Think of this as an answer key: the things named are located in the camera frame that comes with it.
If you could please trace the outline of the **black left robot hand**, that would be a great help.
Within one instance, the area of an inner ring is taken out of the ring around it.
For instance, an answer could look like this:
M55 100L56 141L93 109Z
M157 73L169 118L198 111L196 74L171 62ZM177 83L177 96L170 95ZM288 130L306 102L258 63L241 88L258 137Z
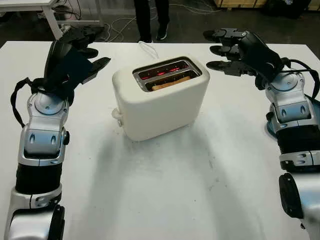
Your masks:
M111 61L109 57L89 61L97 57L99 51L88 45L93 43L102 31L102 27L73 28L52 42L43 77L33 80L31 92L53 94L62 100L67 100L71 106L75 88L94 79Z

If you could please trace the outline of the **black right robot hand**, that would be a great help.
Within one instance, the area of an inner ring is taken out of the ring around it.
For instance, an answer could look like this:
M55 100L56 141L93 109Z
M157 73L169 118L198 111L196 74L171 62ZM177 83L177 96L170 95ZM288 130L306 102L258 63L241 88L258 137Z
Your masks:
M206 40L219 45L213 45L209 50L227 61L210 61L206 66L225 75L240 77L249 75L255 77L255 86L264 90L284 67L278 53L271 50L261 38L247 30L236 28L220 28L203 32Z

